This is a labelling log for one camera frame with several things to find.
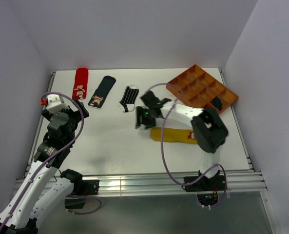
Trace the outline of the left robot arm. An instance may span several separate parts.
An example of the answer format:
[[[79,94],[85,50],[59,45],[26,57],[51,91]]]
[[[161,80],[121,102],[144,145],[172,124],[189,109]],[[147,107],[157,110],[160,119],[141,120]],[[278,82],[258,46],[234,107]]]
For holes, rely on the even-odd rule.
[[[0,214],[0,234],[25,230],[28,223],[25,213],[36,203],[40,192],[59,169],[78,138],[75,130],[79,123],[84,123],[89,113],[79,100],[71,102],[77,107],[77,111],[67,106],[61,97],[46,97],[41,100],[45,106],[41,114],[49,121],[47,134],[37,149],[29,175]]]

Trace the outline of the plain navy ankle sock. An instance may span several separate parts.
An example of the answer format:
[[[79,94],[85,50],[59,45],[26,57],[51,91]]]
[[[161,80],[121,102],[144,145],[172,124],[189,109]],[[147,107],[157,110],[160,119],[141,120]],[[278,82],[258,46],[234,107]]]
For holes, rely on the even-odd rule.
[[[222,110],[223,104],[221,99],[219,99],[218,97],[215,97],[212,101],[212,105],[219,111]]]

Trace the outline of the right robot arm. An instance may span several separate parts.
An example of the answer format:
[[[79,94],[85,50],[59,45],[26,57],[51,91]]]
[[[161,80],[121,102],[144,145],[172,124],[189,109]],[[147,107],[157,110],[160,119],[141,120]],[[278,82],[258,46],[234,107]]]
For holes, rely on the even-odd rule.
[[[174,101],[169,98],[159,100],[151,90],[147,91],[140,99],[145,106],[137,106],[135,109],[136,129],[142,125],[145,129],[153,128],[156,126],[157,118],[163,119],[160,148],[162,162],[169,178],[181,186],[193,185],[199,181],[201,188],[210,190],[216,184],[214,176],[218,172],[223,171],[224,175],[226,175],[226,171],[219,161],[220,151],[229,135],[229,131],[217,111],[213,107],[204,109],[178,104],[177,99]],[[192,182],[182,183],[176,180],[167,166],[164,154],[164,135],[168,119],[190,126],[193,129],[193,136],[197,141],[197,145],[201,149],[203,157],[202,168],[199,170],[200,175],[198,178]]]

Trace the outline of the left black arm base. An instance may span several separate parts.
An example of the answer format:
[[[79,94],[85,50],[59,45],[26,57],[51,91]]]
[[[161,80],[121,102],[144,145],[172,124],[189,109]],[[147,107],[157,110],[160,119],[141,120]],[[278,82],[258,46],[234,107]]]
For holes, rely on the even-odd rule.
[[[86,197],[98,194],[99,180],[84,180],[76,191],[68,195],[64,200],[66,209],[79,210],[88,203]]]

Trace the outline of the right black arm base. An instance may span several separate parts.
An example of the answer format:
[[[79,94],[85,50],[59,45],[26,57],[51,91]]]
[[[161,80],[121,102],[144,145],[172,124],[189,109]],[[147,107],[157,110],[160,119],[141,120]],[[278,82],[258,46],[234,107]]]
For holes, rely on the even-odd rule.
[[[219,192],[222,192],[221,199],[227,197],[227,183],[220,171],[211,178],[203,177],[197,183],[189,186],[181,186],[186,192],[201,192],[197,195],[198,202],[201,206],[212,208],[221,201]]]

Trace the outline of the black white striped sock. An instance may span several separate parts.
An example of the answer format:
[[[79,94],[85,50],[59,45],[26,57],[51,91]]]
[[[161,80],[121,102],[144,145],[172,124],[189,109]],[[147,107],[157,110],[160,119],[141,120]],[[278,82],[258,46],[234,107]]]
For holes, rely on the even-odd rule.
[[[139,94],[139,88],[136,85],[127,85],[122,99],[119,101],[119,106],[124,113],[129,113],[135,110],[135,101]]]

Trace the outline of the yellow sock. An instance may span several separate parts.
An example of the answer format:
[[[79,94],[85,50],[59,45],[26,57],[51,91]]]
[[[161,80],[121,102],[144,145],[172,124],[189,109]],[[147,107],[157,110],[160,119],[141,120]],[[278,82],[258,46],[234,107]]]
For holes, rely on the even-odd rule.
[[[161,141],[162,128],[154,127],[150,130],[150,137],[154,141]],[[194,133],[190,129],[164,128],[164,142],[197,144]]]

